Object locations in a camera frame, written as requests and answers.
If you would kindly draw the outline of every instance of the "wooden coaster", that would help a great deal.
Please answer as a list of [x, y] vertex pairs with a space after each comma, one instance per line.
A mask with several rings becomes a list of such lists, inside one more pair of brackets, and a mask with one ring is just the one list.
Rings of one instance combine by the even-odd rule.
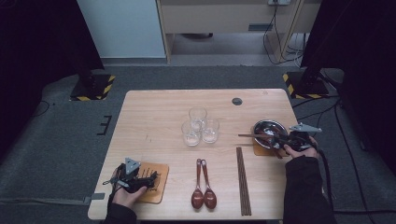
[[[253, 140], [254, 155], [256, 155], [256, 156], [275, 156], [275, 153], [274, 153], [274, 151], [272, 149], [262, 147], [256, 142], [256, 140], [254, 140], [254, 138], [251, 138], [251, 139]], [[277, 149], [277, 152], [282, 157], [288, 157], [289, 156], [286, 153], [286, 151], [283, 150], [283, 149]]]
[[157, 178], [154, 182], [154, 188], [148, 189], [147, 192], [139, 198], [139, 203], [160, 203], [163, 199], [163, 191], [169, 173], [168, 165], [142, 161], [138, 176], [139, 178], [149, 177], [155, 171], [157, 171]]

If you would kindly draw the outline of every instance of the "gray carpet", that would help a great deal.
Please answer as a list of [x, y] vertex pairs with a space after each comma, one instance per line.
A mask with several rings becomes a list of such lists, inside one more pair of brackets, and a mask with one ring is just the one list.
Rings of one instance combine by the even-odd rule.
[[[77, 76], [52, 83], [43, 91], [37, 108], [11, 153], [0, 167], [0, 198], [36, 198], [82, 201], [95, 188], [113, 134], [124, 95], [129, 90], [175, 89], [286, 89], [282, 75], [297, 67], [257, 66], [135, 66], [107, 67], [115, 75], [102, 101], [72, 102], [69, 94]], [[336, 92], [329, 87], [332, 95]], [[292, 105], [304, 100], [290, 99]], [[297, 119], [332, 107], [337, 98], [320, 99], [294, 108]], [[345, 111], [337, 106], [300, 122], [323, 133], [315, 138], [329, 161], [335, 210], [363, 211], [351, 154], [357, 165], [369, 209], [396, 209], [396, 178], [375, 152], [361, 150]], [[106, 135], [102, 133], [111, 116]], [[87, 216], [88, 205], [0, 205], [0, 223], [98, 223]], [[376, 223], [392, 223], [394, 214], [372, 215]], [[338, 223], [372, 223], [366, 215], [336, 215]]]

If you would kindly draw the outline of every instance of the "wooden spoon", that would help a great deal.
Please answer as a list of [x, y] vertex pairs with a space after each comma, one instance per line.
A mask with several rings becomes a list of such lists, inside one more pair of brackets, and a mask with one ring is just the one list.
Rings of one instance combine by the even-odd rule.
[[195, 209], [199, 209], [204, 204], [204, 194], [199, 187], [200, 183], [200, 175], [201, 175], [201, 159], [197, 160], [197, 186], [195, 188], [194, 193], [191, 195], [191, 204]]
[[207, 177], [207, 168], [206, 161], [201, 160], [202, 169], [204, 170], [205, 182], [206, 182], [206, 191], [204, 195], [204, 202], [207, 208], [214, 209], [216, 204], [218, 203], [218, 199], [216, 198], [215, 192], [209, 186], [209, 178]]

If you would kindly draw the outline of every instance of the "spoon handle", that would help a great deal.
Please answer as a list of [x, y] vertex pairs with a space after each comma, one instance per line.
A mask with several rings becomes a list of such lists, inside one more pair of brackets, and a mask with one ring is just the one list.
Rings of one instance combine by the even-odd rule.
[[198, 159], [197, 160], [197, 188], [200, 188], [199, 187], [200, 176], [201, 176], [201, 159]]
[[206, 187], [208, 189], [210, 189], [209, 178], [207, 177], [206, 160], [201, 160], [201, 164], [202, 164], [202, 169], [204, 170], [204, 177], [205, 177]]

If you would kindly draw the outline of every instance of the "white wall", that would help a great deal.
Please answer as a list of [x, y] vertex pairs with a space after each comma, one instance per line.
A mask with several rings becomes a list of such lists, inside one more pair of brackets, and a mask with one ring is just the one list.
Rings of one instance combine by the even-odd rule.
[[155, 0], [78, 0], [101, 58], [165, 58]]

